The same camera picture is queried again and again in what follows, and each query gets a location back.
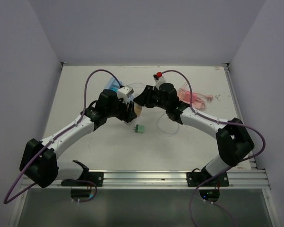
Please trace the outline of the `tan cube socket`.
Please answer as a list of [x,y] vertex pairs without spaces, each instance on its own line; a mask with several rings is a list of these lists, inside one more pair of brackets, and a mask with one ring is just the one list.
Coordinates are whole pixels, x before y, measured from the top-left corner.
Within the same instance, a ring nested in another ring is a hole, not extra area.
[[137,117],[140,117],[141,112],[142,112],[142,106],[134,105],[134,112],[137,115]]

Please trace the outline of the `green charger plug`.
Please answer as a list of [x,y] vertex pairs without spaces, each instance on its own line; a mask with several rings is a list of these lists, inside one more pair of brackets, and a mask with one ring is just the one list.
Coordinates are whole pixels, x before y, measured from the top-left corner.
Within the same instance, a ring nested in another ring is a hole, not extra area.
[[145,133],[145,126],[141,124],[137,124],[134,126],[133,130],[135,133],[143,134]]

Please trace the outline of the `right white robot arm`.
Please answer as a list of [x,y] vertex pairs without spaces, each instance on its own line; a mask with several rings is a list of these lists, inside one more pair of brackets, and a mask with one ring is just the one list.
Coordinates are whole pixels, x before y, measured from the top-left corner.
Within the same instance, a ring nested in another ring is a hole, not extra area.
[[170,120],[196,128],[216,139],[219,154],[200,173],[193,174],[192,178],[197,183],[213,185],[218,181],[218,174],[235,167],[255,146],[240,119],[221,122],[212,116],[197,113],[179,99],[170,83],[159,87],[146,86],[134,102],[142,107],[159,107],[165,110]]

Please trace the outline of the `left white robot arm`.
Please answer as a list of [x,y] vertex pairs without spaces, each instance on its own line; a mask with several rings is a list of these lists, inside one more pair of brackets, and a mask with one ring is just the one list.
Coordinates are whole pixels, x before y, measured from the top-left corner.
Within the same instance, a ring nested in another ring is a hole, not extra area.
[[105,89],[98,100],[84,108],[68,126],[41,141],[31,139],[26,144],[20,163],[21,173],[42,188],[55,180],[80,186],[89,184],[91,176],[86,165],[77,160],[62,163],[58,159],[70,146],[104,125],[109,118],[115,117],[126,123],[137,118],[132,94],[133,88],[129,86],[117,91]]

